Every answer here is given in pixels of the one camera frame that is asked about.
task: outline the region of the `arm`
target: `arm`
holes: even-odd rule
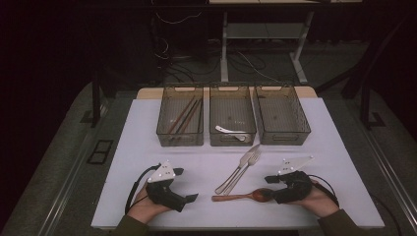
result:
[[[148,234],[148,223],[160,213],[169,211],[170,208],[156,205],[148,198],[148,193],[144,185],[136,195],[135,201],[128,213],[112,232],[112,236],[143,236]]]
[[[326,236],[370,235],[367,230],[359,228],[343,209],[316,187],[313,187],[307,198],[291,204],[299,205],[319,217],[318,222]]]

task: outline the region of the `wooden spoon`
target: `wooden spoon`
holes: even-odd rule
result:
[[[230,201],[230,200],[238,200],[238,199],[252,199],[260,203],[265,203],[272,200],[271,193],[273,190],[271,189],[257,189],[254,192],[247,194],[247,195],[226,195],[226,196],[212,196],[211,200],[213,202],[223,202],[223,201]]]

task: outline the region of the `floor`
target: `floor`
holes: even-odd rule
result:
[[[173,55],[166,69],[165,82],[211,82],[220,80],[219,44],[210,41],[206,61],[196,61],[182,52]],[[288,53],[293,41],[230,41],[228,45],[229,81],[287,81],[297,85]],[[309,81],[316,88],[352,67],[363,55],[365,42],[307,43],[300,61]],[[374,199],[386,227],[371,229],[373,235],[416,235],[415,224],[409,218],[416,215],[413,202],[417,199],[415,166],[416,142],[375,92],[371,97],[371,112],[378,113],[385,125],[372,131],[364,129],[358,120],[359,96],[345,100],[340,91],[344,82],[318,94],[341,135],[365,186]],[[102,98],[102,118],[90,127],[91,87],[85,87],[39,164],[30,184],[10,217],[2,236],[8,235],[106,235],[90,227],[95,207],[118,140],[124,127],[130,104],[136,91],[121,90],[115,98]],[[97,141],[113,141],[104,164],[88,164]],[[387,164],[391,169],[385,171]],[[173,232],[152,232],[154,235],[185,235]],[[202,235],[201,232],[187,234]],[[298,232],[233,231],[211,232],[209,235],[323,235],[319,228]]]

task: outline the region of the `sleeve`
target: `sleeve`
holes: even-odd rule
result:
[[[344,209],[319,219],[319,224],[326,236],[371,235],[369,231],[359,228]]]
[[[129,215],[123,216],[111,236],[145,236],[148,234],[149,227],[146,224],[132,218]]]

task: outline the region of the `metal fork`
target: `metal fork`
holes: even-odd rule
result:
[[[257,150],[254,155],[249,158],[248,160],[248,164],[246,165],[246,167],[242,170],[242,172],[239,173],[239,175],[232,181],[232,183],[227,187],[227,189],[224,191],[223,195],[229,195],[230,192],[232,191],[232,189],[235,187],[235,185],[237,184],[237,182],[239,182],[240,178],[242,178],[243,174],[246,172],[246,170],[249,168],[249,166],[254,165],[255,163],[257,163],[257,161],[260,159],[261,157],[261,152],[259,150]]]

